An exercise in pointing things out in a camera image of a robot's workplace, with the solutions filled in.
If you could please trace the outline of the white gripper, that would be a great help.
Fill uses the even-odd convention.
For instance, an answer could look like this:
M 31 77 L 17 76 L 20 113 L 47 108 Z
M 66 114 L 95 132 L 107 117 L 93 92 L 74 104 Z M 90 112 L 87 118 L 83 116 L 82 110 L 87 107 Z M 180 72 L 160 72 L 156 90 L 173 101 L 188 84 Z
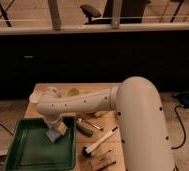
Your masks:
M 44 121 L 50 129 L 54 129 L 61 135 L 64 135 L 68 130 L 62 117 L 45 116 Z

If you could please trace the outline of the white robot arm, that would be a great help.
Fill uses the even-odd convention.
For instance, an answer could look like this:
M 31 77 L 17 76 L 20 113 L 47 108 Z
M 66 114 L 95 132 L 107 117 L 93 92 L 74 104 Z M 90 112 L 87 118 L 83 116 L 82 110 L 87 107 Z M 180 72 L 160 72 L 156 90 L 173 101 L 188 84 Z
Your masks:
M 133 76 L 113 87 L 68 97 L 48 87 L 33 92 L 29 100 L 48 126 L 55 125 L 62 113 L 114 111 L 127 171 L 176 171 L 159 92 L 144 77 Z

